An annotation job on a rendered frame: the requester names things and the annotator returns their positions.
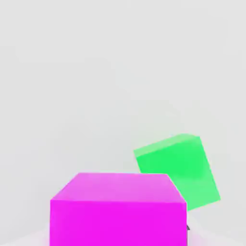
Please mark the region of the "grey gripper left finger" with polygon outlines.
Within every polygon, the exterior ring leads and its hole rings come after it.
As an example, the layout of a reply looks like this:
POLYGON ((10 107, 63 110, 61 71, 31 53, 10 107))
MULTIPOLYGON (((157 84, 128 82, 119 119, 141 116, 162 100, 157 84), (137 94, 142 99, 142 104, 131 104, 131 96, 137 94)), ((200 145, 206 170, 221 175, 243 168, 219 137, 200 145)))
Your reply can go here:
POLYGON ((34 234, 32 246, 49 246, 49 232, 43 230, 34 234))

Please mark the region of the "small green cube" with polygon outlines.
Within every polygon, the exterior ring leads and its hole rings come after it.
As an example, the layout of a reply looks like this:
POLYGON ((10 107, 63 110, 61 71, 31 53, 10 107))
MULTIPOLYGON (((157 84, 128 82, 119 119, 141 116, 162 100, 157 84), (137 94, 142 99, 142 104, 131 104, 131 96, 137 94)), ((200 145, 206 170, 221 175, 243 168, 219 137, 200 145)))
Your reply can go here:
POLYGON ((193 210, 221 199, 201 138, 178 134, 134 150, 142 173, 167 174, 193 210))

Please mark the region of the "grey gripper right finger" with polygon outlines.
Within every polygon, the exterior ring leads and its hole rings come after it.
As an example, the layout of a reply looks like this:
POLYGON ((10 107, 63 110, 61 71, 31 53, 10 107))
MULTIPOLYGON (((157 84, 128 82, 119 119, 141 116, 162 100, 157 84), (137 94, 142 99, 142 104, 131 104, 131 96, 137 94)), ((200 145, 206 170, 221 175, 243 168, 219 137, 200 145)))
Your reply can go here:
POLYGON ((187 246, 207 246, 206 235, 202 227, 194 219, 188 219, 187 246))

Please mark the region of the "small magenta cube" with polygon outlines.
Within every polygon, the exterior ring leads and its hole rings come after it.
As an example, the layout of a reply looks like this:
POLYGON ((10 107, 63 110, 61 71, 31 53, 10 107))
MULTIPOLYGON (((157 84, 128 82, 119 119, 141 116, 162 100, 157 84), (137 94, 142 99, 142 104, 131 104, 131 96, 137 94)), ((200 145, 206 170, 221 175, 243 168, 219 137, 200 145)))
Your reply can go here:
POLYGON ((49 228, 49 246, 187 246, 186 201, 166 174, 79 173, 49 228))

